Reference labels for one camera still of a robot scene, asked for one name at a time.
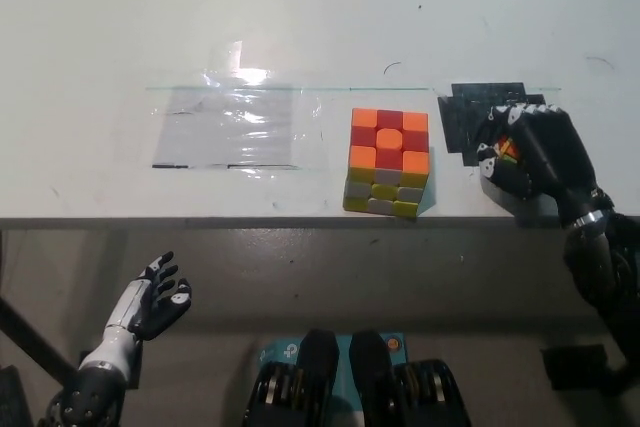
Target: clear plastic sheet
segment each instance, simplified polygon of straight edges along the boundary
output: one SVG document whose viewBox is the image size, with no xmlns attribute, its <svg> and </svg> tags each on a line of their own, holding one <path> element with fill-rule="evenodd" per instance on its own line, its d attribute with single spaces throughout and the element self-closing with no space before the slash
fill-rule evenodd
<svg viewBox="0 0 640 427">
<path fill-rule="evenodd" d="M 330 190 L 322 105 L 288 79 L 256 68 L 156 75 L 147 96 L 160 125 L 148 165 L 226 170 L 227 182 L 254 185 L 274 212 L 321 211 Z"/>
<path fill-rule="evenodd" d="M 154 167 L 318 167 L 304 155 L 321 147 L 317 97 L 262 69 L 200 77 L 171 89 Z"/>
</svg>

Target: robotic hand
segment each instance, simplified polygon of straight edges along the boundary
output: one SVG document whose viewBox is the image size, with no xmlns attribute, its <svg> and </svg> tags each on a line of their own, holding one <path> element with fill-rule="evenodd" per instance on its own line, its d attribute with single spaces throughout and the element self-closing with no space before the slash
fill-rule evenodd
<svg viewBox="0 0 640 427">
<path fill-rule="evenodd" d="M 625 355 L 640 365 L 640 227 L 618 214 L 569 115 L 553 105 L 494 107 L 477 141 L 482 174 L 522 199 L 553 197 L 567 231 L 564 261 Z"/>
<path fill-rule="evenodd" d="M 44 425 L 117 426 L 141 343 L 169 328 L 191 306 L 191 286 L 176 282 L 173 252 L 158 257 L 129 283 L 111 313 L 102 343 L 51 402 Z"/>
</svg>

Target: rubik's cube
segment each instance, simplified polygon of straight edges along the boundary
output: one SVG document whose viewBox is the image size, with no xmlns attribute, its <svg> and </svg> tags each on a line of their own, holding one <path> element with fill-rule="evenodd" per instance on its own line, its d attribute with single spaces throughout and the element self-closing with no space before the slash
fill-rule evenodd
<svg viewBox="0 0 640 427">
<path fill-rule="evenodd" d="M 427 114 L 353 109 L 345 210 L 415 217 L 428 178 Z"/>
<path fill-rule="evenodd" d="M 513 139 L 510 137 L 507 137 L 506 135 L 502 136 L 502 138 L 498 140 L 498 145 L 496 147 L 498 149 L 498 156 L 501 159 L 508 160 L 514 164 L 520 162 L 520 153 L 513 144 Z"/>
</svg>

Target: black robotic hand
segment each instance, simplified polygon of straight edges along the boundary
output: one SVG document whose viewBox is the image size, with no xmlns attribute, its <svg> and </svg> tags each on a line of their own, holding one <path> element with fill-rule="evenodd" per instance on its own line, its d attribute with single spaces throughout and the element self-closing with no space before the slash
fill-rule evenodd
<svg viewBox="0 0 640 427">
<path fill-rule="evenodd" d="M 567 229 L 564 261 L 578 291 L 629 364 L 640 368 L 640 227 L 613 210 L 569 115 L 546 105 L 493 107 L 477 135 L 478 162 L 489 181 L 525 200 L 555 199 Z"/>
<path fill-rule="evenodd" d="M 553 197 L 564 227 L 613 207 L 569 115 L 556 106 L 493 107 L 478 141 L 482 174 L 523 199 Z"/>
<path fill-rule="evenodd" d="M 162 296 L 176 285 L 176 281 L 170 278 L 178 272 L 177 265 L 168 265 L 172 259 L 173 252 L 167 252 L 149 264 L 136 279 L 138 282 L 149 282 L 149 288 L 144 291 L 140 309 L 129 329 L 139 340 L 155 339 L 191 307 L 191 286 L 187 279 L 178 281 L 178 288 L 173 295 Z"/>
</svg>

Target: white table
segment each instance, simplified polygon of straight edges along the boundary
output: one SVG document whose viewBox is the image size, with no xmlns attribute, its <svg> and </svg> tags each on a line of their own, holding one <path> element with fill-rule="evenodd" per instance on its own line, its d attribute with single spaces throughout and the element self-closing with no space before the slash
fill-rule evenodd
<svg viewBox="0 0 640 427">
<path fill-rule="evenodd" d="M 387 222 L 345 213 L 350 107 L 431 115 L 435 205 L 426 221 L 509 219 L 477 171 L 447 154 L 436 92 L 523 81 L 568 110 L 620 211 L 640 215 L 636 0 L 0 0 L 0 227 L 297 226 Z M 330 72 L 343 85 L 433 91 L 319 94 L 321 169 L 150 168 L 157 72 L 211 66 L 242 40 L 242 66 Z M 383 75 L 385 67 L 401 62 Z"/>
</svg>

